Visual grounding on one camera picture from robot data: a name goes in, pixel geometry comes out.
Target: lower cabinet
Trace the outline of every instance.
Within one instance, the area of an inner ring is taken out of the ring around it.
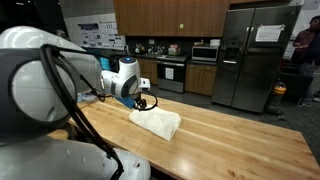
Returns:
[[[185,90],[211,96],[216,71],[216,66],[187,64]]]
[[[157,83],[157,61],[153,59],[138,59],[140,76],[150,80],[151,84]]]

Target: floor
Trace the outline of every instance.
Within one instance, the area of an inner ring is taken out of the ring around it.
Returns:
[[[180,94],[162,90],[156,86],[152,87],[151,92],[161,98],[300,131],[320,164],[320,103],[313,103],[311,107],[298,107],[295,102],[284,99],[280,107],[283,114],[278,116],[268,113],[255,114],[212,104],[210,97],[189,92]]]

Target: oven door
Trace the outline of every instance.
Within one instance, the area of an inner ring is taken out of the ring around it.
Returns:
[[[166,79],[176,82],[185,81],[185,64],[179,62],[157,61],[159,79]]]

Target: red shirt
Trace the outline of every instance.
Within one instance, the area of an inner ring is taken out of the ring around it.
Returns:
[[[300,46],[309,45],[314,37],[314,33],[309,31],[309,29],[299,32],[296,40],[293,43],[299,43]],[[295,52],[303,54],[306,52],[307,48],[296,48]]]

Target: oven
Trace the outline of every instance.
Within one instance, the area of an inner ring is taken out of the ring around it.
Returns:
[[[157,60],[158,87],[184,93],[186,76],[185,62]]]

